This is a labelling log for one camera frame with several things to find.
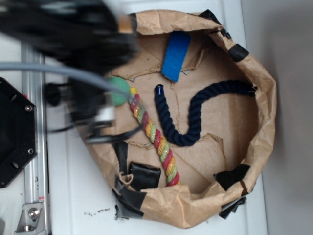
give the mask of metal bracket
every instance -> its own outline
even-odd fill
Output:
[[[14,235],[39,235],[45,232],[45,213],[43,203],[23,205],[22,215]]]

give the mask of green tennis ball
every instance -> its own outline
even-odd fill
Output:
[[[108,81],[126,94],[130,94],[130,88],[127,81],[121,77],[110,77]],[[112,102],[115,106],[120,106],[127,101],[127,98],[120,93],[112,92]]]

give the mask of braided rope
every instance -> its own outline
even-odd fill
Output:
[[[239,93],[255,96],[256,87],[241,81],[223,81],[214,83],[197,94],[191,99],[189,106],[189,129],[186,134],[180,134],[173,124],[169,107],[166,103],[162,85],[155,88],[156,109],[159,115],[164,134],[170,143],[178,146],[192,146],[200,139],[201,132],[201,108],[202,104],[212,97],[224,93]]]
[[[157,149],[158,155],[162,162],[162,166],[166,173],[167,186],[180,185],[179,173],[177,171],[176,160],[173,156],[173,152],[170,149],[168,142],[165,137],[161,134],[160,130],[156,128],[145,107],[142,105],[137,89],[131,87],[131,98],[129,100],[131,111],[134,113],[134,117],[137,119],[139,124],[142,124],[143,130],[147,137],[149,137],[151,143],[154,144]]]

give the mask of brown paper bag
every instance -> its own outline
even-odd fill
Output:
[[[181,133],[188,129],[190,99],[204,87],[227,80],[248,81],[255,97],[223,94],[205,102],[201,110],[200,140],[191,147],[170,147],[176,158],[181,185],[166,187],[162,170],[157,188],[135,191],[130,162],[162,169],[156,149],[139,132],[124,153],[110,144],[88,146],[117,198],[122,216],[168,223],[180,228],[195,226],[253,190],[274,143],[276,84],[264,67],[230,35],[210,11],[200,16],[168,10],[137,13],[141,51],[129,64],[112,71],[137,87],[149,116],[161,130],[154,103],[154,87],[161,83],[171,116]],[[159,72],[172,31],[185,31],[191,43],[179,81]],[[129,104],[116,109],[117,133],[138,125]]]

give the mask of blue foam block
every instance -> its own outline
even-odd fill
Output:
[[[172,32],[165,54],[162,74],[173,82],[178,81],[189,43],[190,36],[188,34],[181,31]]]

